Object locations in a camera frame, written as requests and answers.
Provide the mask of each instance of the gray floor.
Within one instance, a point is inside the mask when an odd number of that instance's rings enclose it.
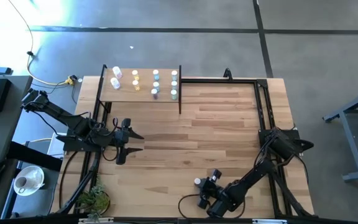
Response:
[[[100,0],[13,1],[29,24],[76,27],[256,28],[251,0]],[[0,23],[24,24],[0,4]],[[266,29],[358,29],[356,0],[259,0]],[[226,67],[235,77],[266,77],[257,34],[163,34],[34,32],[37,60],[31,70],[50,82],[69,75],[99,75],[109,67],[175,68],[186,76],[221,76]],[[267,35],[273,75],[284,78],[293,119],[302,138],[315,147],[305,153],[316,214],[358,221],[358,181],[341,175],[356,171],[340,121],[322,116],[358,95],[358,35]],[[0,66],[26,74],[26,32],[0,31]],[[71,87],[50,98],[74,112]],[[64,131],[61,124],[45,117]],[[14,140],[47,138],[49,127],[23,112]]]

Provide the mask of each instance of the small bottle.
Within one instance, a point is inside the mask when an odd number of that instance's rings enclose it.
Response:
[[[172,71],[172,81],[177,81],[178,80],[178,72],[177,71]]]
[[[134,79],[135,79],[136,81],[139,81],[139,74],[137,73],[137,70],[133,70],[133,71],[132,71],[132,74],[133,74],[133,76],[134,76]]]
[[[115,89],[115,90],[118,90],[119,87],[120,87],[120,84],[119,84],[119,81],[117,78],[113,77],[110,79],[110,82],[112,84],[112,87]]]
[[[158,74],[158,70],[153,71],[154,80],[159,81],[160,80],[160,74]]]
[[[160,91],[160,84],[158,82],[153,82],[153,87],[157,90],[157,92]]]
[[[135,90],[136,91],[139,91],[140,90],[140,86],[139,86],[139,82],[137,80],[134,80],[132,82],[133,86],[135,87]]]
[[[121,72],[121,70],[119,69],[119,67],[117,67],[117,66],[113,67],[113,68],[112,68],[112,72],[114,73],[114,75],[115,75],[118,79],[122,78],[122,72]]]
[[[176,90],[171,90],[171,96],[173,100],[177,100],[178,92]]]
[[[172,90],[177,90],[178,89],[178,82],[172,81],[171,86],[172,86]]]
[[[152,95],[153,98],[156,100],[158,98],[158,94],[157,94],[157,90],[156,89],[152,89]]]

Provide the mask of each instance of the plant pot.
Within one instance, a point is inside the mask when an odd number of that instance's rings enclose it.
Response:
[[[104,214],[105,212],[107,212],[107,210],[109,210],[109,208],[110,208],[110,203],[111,203],[110,196],[109,196],[106,192],[103,192],[103,193],[109,198],[109,204],[108,204],[108,206],[106,207],[106,209],[104,209],[103,211],[100,212],[100,215]]]

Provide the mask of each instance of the potted plant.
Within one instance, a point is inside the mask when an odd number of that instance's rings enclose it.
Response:
[[[96,179],[96,185],[90,191],[84,191],[78,201],[81,205],[78,207],[88,214],[89,221],[99,222],[101,215],[110,207],[110,197],[104,191],[104,185],[100,181],[100,176]]]

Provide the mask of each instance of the wooden tabletop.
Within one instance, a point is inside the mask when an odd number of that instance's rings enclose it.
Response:
[[[93,109],[98,80],[99,77],[84,77],[76,114]],[[282,129],[292,128],[284,81],[268,79],[268,86],[276,125]],[[133,130],[145,139],[131,139],[128,147],[144,150],[130,154],[123,166],[101,159],[99,174],[111,198],[105,217],[180,217],[179,199],[198,193],[193,185],[195,178],[207,177],[213,169],[219,169],[223,174],[218,184],[224,187],[252,168],[260,147],[254,87],[249,84],[184,83],[182,94],[182,114],[178,114],[177,104],[173,103],[112,104],[108,128],[112,129],[113,116],[119,122],[131,118]],[[106,153],[108,158],[114,155],[113,149]],[[68,156],[65,156],[62,170]],[[63,202],[78,185],[83,158],[84,153],[79,152],[68,166]],[[301,162],[292,160],[285,167],[285,175],[288,188],[302,206],[313,213]],[[60,178],[52,211],[58,208],[59,188]],[[279,190],[278,199],[284,212]],[[197,207],[197,200],[191,197],[182,201],[181,209],[186,216],[206,217],[205,210]],[[225,217],[234,217],[240,211],[239,208],[227,212]],[[273,217],[267,177],[248,191],[242,217]]]
[[[139,74],[139,86],[140,90],[136,91],[132,81],[134,81],[134,76],[132,71],[137,70]],[[110,80],[115,77],[111,68],[105,70],[105,77],[103,88],[100,96],[101,101],[108,102],[166,102],[166,103],[178,103],[177,100],[172,100],[171,90],[172,90],[172,71],[178,72],[176,69],[158,69],[160,79],[158,83],[160,84],[160,92],[158,93],[158,98],[155,100],[151,94],[154,80],[153,75],[154,69],[146,68],[121,68],[122,78],[118,81],[121,85],[120,89],[115,90],[112,87]]]

